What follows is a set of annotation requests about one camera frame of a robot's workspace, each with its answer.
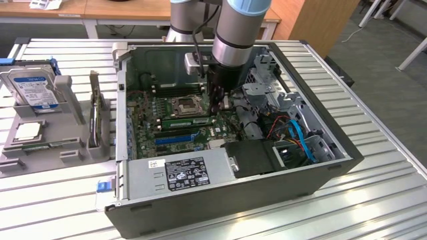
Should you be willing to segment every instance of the metal slatted table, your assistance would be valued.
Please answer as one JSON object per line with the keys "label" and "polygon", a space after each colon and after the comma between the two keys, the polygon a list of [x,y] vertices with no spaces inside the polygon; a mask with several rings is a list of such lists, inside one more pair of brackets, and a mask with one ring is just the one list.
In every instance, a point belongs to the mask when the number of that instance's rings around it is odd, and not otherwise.
{"label": "metal slatted table", "polygon": [[[32,39],[11,56],[53,56],[72,75],[79,100],[89,98],[89,70],[104,96],[116,98],[112,44],[116,39]],[[147,41],[124,39],[123,41]],[[364,155],[364,161],[311,196],[180,227],[139,239],[418,239],[427,236],[426,169],[313,50],[276,41],[308,86]],[[13,99],[0,89],[0,144],[8,135]],[[95,208],[100,178],[115,161],[0,179],[0,239],[112,240],[120,234]]]}

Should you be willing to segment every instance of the power supply label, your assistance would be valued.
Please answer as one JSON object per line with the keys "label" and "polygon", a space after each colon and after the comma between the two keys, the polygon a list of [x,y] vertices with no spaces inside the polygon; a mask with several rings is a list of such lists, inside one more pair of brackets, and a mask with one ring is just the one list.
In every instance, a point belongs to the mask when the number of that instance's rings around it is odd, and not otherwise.
{"label": "power supply label", "polygon": [[164,169],[167,188],[171,191],[211,184],[203,157],[165,162]]}
{"label": "power supply label", "polygon": [[59,106],[59,101],[52,92],[52,86],[48,85],[44,76],[16,77],[13,81],[29,106],[36,109],[51,109]]}

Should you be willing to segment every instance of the green circuit board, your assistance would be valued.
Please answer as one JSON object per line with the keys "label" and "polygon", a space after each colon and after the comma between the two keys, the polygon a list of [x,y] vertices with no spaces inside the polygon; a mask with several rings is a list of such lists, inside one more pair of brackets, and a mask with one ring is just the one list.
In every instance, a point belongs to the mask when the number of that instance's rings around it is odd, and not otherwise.
{"label": "green circuit board", "polygon": [[[180,100],[184,104],[180,104],[181,109],[177,109],[176,103]],[[137,91],[128,94],[127,108],[132,119],[139,159],[207,150],[212,140],[223,139],[227,143],[244,138],[239,131],[240,120],[233,112],[207,116],[205,94],[159,98]],[[192,141],[156,144],[156,140],[169,138],[168,136],[175,134],[193,136]]]}

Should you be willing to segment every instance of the gray floor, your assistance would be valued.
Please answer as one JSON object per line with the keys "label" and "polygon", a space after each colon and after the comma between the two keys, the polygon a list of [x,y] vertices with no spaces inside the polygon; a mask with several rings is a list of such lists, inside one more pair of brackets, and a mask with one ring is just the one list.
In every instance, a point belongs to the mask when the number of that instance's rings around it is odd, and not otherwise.
{"label": "gray floor", "polygon": [[[396,70],[420,38],[394,22],[372,19],[367,27],[345,43],[341,41],[359,29],[363,15],[352,15],[329,57],[355,80],[352,90],[388,126],[403,144],[427,166],[427,55],[422,54],[404,72]],[[105,26],[97,26],[100,38],[111,36]],[[123,35],[131,26],[117,29]],[[7,57],[16,37],[87,38],[80,25],[0,24],[0,57]],[[167,34],[155,26],[137,26],[128,38],[159,38]]]}

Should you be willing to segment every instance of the motherboard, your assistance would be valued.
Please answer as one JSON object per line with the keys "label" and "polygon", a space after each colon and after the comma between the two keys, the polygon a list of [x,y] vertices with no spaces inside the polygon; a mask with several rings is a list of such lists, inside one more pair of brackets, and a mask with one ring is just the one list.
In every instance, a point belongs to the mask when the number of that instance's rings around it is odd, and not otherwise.
{"label": "motherboard", "polygon": [[169,97],[152,91],[127,93],[131,159],[215,149],[245,138],[235,112],[208,116],[207,94],[179,96],[179,92],[168,92]]}

